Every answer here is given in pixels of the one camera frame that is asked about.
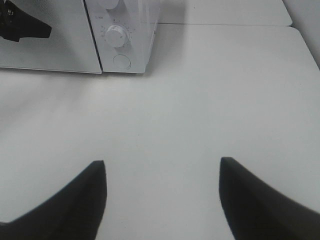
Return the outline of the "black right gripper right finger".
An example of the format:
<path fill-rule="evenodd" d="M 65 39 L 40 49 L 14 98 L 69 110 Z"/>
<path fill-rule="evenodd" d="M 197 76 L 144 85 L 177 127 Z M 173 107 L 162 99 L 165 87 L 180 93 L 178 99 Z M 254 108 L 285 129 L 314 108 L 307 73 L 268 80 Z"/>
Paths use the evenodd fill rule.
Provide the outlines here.
<path fill-rule="evenodd" d="M 232 157 L 222 157 L 218 192 L 236 240 L 318 240 L 320 214 L 266 184 Z"/>

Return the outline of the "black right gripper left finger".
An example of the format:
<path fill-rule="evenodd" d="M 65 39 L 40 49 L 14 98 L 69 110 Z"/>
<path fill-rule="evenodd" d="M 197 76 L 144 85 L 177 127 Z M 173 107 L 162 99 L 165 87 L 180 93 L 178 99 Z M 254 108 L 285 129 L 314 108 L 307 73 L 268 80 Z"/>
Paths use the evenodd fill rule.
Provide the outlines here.
<path fill-rule="evenodd" d="M 94 240 L 107 202 L 105 163 L 93 161 L 48 200 L 0 224 L 2 240 Z"/>

